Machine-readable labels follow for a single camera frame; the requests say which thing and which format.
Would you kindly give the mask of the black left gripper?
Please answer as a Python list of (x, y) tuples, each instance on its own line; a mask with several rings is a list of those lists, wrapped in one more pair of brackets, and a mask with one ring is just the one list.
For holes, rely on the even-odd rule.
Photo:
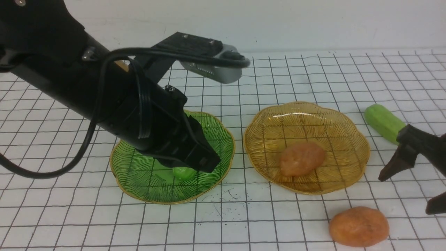
[(185, 114), (186, 101), (177, 88), (137, 75), (115, 111), (115, 132), (162, 164), (212, 173), (221, 159), (199, 122)]

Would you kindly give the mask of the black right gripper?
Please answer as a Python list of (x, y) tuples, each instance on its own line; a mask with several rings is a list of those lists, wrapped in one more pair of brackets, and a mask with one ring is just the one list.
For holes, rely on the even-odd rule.
[[(401, 145), (381, 170), (379, 181), (387, 181), (397, 173), (413, 168), (418, 154), (422, 154), (442, 175), (446, 175), (445, 135), (432, 135), (408, 124), (399, 131), (397, 141)], [(425, 213), (428, 215), (446, 213), (446, 192), (430, 198)]]

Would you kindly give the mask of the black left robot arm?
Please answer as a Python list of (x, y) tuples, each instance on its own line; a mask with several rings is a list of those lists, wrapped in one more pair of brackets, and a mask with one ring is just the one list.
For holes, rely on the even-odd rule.
[(161, 48), (183, 38), (176, 33), (150, 48), (109, 51), (62, 0), (2, 0), (1, 72), (22, 78), (90, 125), (78, 153), (60, 170), (36, 173), (3, 155), (1, 165), (23, 177), (60, 176), (80, 161), (100, 127), (166, 167), (213, 172), (221, 159), (199, 122), (185, 114), (186, 96), (158, 84), (175, 61), (221, 66), (191, 47)]

